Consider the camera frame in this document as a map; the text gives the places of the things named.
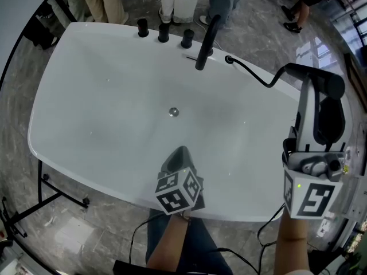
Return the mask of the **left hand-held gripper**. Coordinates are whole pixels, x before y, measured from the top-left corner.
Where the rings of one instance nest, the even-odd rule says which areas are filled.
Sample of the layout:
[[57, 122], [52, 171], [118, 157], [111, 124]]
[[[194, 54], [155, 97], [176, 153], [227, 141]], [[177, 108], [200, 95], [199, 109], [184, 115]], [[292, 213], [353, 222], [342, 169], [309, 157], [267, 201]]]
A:
[[194, 171], [195, 166], [186, 146], [178, 147], [163, 163], [161, 172], [166, 175], [158, 178], [155, 197], [166, 215], [205, 208], [204, 180], [197, 177]]

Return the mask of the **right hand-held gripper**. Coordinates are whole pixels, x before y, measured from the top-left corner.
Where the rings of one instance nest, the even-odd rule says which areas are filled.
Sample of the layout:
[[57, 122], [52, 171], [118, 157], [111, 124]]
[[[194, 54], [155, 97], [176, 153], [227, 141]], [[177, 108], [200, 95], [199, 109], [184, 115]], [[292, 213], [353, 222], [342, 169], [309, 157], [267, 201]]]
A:
[[295, 138], [283, 141], [283, 198], [292, 219], [322, 219], [343, 185], [343, 151], [349, 141], [349, 121], [343, 98], [328, 97], [331, 109], [328, 145], [319, 132], [321, 102], [326, 98], [314, 86], [314, 80], [306, 76], [300, 91]]

